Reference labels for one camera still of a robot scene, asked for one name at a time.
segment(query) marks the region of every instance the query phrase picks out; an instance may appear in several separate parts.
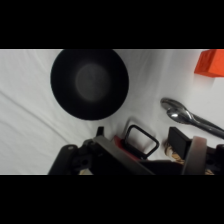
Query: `cloth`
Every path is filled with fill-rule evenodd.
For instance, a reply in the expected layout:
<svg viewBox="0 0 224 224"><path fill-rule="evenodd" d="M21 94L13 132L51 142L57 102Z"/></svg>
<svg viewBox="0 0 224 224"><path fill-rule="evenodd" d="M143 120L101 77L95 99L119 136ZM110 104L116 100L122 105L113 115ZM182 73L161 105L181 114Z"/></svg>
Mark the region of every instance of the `cloth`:
<svg viewBox="0 0 224 224"><path fill-rule="evenodd" d="M129 94L118 112L94 122L70 116L53 96L50 72L60 51L0 50L0 174L47 174L64 145L81 146L95 137L98 126L105 127L108 139L124 137L131 124L140 126L161 143L150 160L167 159L162 142L170 126L189 138L207 138L210 147L223 144L195 127L173 122L160 106L161 98L173 98L224 128L224 79L194 75L202 49L115 49L129 72ZM136 139L141 143L141 136Z"/></svg>

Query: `metal handle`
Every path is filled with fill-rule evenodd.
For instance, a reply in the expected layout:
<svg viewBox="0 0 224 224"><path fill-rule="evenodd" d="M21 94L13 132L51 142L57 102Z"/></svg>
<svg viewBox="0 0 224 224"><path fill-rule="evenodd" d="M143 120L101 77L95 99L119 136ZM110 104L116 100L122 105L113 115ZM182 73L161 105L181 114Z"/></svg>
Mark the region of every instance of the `metal handle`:
<svg viewBox="0 0 224 224"><path fill-rule="evenodd" d="M196 122L203 123L205 125L211 126L213 128L216 128L216 129L221 130L221 131L224 132L224 130L222 128L216 126L215 124L213 124L213 123L211 123L211 122L209 122L209 121L207 121L207 120L205 120L205 119L203 119L203 118L201 118L201 117L199 117L199 116L197 116L195 114L192 114L192 115L193 115L194 119L196 120Z"/></svg>
<svg viewBox="0 0 224 224"><path fill-rule="evenodd" d="M200 128L201 130L204 130L212 135L215 135L219 138L224 139L224 131L220 130L220 129L216 129L214 127L199 123L199 122L194 122L192 123L192 125L194 125L195 127Z"/></svg>

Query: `frying pan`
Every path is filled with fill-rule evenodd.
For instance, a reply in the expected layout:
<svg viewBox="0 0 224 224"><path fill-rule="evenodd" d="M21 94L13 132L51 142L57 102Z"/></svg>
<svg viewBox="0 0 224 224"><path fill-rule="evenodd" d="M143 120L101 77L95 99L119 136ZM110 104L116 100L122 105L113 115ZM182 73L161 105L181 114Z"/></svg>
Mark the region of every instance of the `frying pan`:
<svg viewBox="0 0 224 224"><path fill-rule="evenodd" d="M122 106L129 78L123 61L111 49L66 49L53 64L51 86L69 114L100 120Z"/></svg>

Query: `kitchen utensil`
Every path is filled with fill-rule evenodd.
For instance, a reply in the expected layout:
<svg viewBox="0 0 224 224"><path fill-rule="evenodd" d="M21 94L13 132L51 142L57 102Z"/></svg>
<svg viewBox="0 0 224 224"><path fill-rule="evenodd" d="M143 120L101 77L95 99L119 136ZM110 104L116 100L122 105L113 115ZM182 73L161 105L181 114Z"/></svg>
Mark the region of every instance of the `kitchen utensil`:
<svg viewBox="0 0 224 224"><path fill-rule="evenodd" d="M69 114L100 120L115 113L129 88L127 69L110 49L67 49L51 71L53 94Z"/></svg>
<svg viewBox="0 0 224 224"><path fill-rule="evenodd" d="M208 133L224 139L224 131L216 129L212 126L197 122L194 117L186 110L181 108L172 108L167 111L167 115L174 121L181 124L189 124L198 127Z"/></svg>
<svg viewBox="0 0 224 224"><path fill-rule="evenodd" d="M183 109L183 110L186 110L188 111L188 113L199 123L203 123L205 125L208 125L208 126L211 126L211 127L214 127L216 129L219 129L221 131L224 131L222 128L212 124L211 122L191 113L184 105L182 105L181 103L179 103L178 101L175 101L175 100L172 100L172 99L169 99L169 98L163 98L161 100L161 105L163 106L163 108L165 110L169 110L171 108L180 108L180 109Z"/></svg>

